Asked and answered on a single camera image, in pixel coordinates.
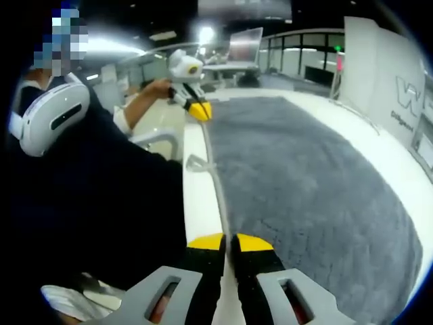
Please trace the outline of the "person's left hand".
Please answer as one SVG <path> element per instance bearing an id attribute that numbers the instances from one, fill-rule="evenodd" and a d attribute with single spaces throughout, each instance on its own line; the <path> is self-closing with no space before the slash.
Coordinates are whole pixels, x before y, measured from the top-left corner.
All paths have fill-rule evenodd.
<path id="1" fill-rule="evenodd" d="M 166 99 L 169 97 L 171 81 L 169 79 L 153 80 L 145 86 L 144 92 L 154 99 Z"/>

